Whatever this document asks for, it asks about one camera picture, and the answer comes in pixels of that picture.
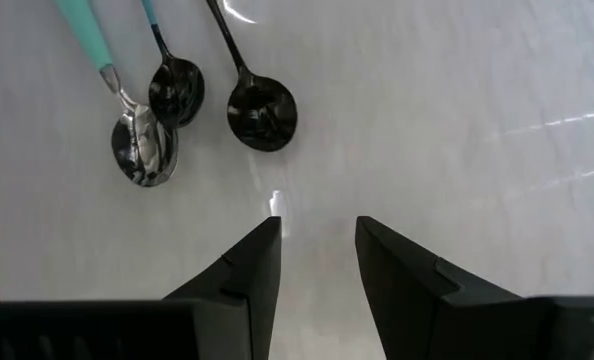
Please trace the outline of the silver spoon thick teal handle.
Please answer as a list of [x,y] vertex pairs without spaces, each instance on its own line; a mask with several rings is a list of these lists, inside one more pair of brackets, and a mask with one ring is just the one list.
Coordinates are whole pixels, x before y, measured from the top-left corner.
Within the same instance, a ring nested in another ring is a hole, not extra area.
[[89,0],[54,0],[74,36],[95,65],[122,113],[111,148],[118,167],[134,184],[155,187],[170,179],[178,159],[178,135],[160,123],[151,108],[125,90]]

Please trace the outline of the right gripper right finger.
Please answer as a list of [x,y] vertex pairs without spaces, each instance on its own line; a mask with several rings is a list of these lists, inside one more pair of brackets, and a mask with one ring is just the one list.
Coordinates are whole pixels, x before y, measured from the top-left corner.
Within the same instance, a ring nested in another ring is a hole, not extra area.
[[594,296],[516,295],[369,216],[355,247],[387,360],[594,360]]

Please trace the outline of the black metal spoon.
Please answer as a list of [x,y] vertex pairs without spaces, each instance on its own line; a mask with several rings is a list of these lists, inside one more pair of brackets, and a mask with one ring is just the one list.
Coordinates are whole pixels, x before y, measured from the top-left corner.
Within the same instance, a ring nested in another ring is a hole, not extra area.
[[238,80],[227,103],[234,135],[262,152],[286,147],[296,133],[298,111],[292,93],[275,79],[257,75],[246,65],[216,0],[205,0],[227,44]]

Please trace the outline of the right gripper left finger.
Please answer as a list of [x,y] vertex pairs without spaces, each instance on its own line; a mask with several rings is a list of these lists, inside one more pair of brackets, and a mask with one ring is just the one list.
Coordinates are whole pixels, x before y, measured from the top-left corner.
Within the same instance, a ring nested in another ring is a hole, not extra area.
[[162,299],[0,302],[0,360],[268,360],[280,277],[269,217]]

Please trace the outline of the black spoon thin teal handle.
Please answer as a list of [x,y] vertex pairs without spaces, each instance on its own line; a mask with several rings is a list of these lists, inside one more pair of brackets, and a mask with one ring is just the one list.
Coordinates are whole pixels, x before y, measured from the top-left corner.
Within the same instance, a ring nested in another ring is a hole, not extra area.
[[205,98],[205,80],[193,62],[175,57],[167,47],[151,0],[141,0],[162,60],[149,88],[149,105],[164,126],[177,129],[191,123]]

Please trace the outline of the white glossy table sheet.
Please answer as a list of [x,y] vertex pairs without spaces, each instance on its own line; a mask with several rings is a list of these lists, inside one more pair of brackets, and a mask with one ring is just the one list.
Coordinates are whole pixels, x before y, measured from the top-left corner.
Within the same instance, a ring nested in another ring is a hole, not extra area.
[[205,99],[178,164],[119,169],[121,107],[54,0],[0,0],[0,300],[156,299],[282,220],[272,360],[383,360],[356,250],[370,216],[521,296],[594,295],[594,0],[217,0],[292,93],[265,153],[205,0],[152,0]]

